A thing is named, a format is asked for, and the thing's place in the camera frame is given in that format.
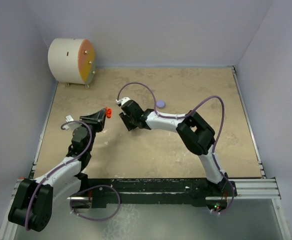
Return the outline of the orange earbud charging case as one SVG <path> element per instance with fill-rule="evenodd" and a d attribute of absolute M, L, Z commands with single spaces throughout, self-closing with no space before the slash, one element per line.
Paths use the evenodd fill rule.
<path fill-rule="evenodd" d="M 110 119 L 112 117 L 112 109 L 111 108 L 108 108 L 108 107 L 105 108 L 105 116 L 108 119 Z"/>

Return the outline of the purple earbud charging case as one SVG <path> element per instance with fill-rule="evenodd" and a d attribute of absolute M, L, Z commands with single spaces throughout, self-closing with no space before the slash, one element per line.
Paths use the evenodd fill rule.
<path fill-rule="evenodd" d="M 156 102 L 156 107 L 159 108 L 159 109 L 163 109 L 165 106 L 166 106 L 166 103 L 163 100 L 158 100 Z"/>

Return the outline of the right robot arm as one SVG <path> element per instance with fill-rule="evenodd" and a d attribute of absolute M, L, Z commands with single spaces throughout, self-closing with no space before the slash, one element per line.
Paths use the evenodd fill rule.
<path fill-rule="evenodd" d="M 122 110 L 119 116 L 128 131 L 139 128 L 177 133 L 185 147 L 199 157 L 209 181 L 209 192 L 219 196 L 226 190 L 228 178 L 215 152 L 215 131 L 196 111 L 183 115 L 155 112 L 150 108 L 142 110 L 129 97 L 117 99 L 116 104 Z"/>

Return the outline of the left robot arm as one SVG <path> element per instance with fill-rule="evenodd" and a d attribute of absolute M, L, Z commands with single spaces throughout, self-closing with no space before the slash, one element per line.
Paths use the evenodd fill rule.
<path fill-rule="evenodd" d="M 8 221 L 23 226 L 27 231 L 42 231 L 50 221 L 53 208 L 72 194 L 84 196 L 89 191 L 87 181 L 81 179 L 82 171 L 90 162 L 97 133 L 104 130 L 106 119 L 112 116 L 110 108 L 79 120 L 64 159 L 47 173 L 35 178 L 25 178 L 19 184 L 8 213 Z"/>

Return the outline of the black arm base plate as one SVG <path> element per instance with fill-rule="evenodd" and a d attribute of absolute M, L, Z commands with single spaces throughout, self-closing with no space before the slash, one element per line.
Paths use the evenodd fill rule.
<path fill-rule="evenodd" d="M 206 178 L 88 178 L 73 200 L 89 200 L 92 208 L 108 204 L 191 205 L 226 207 L 237 196 L 234 181 L 214 184 Z"/>

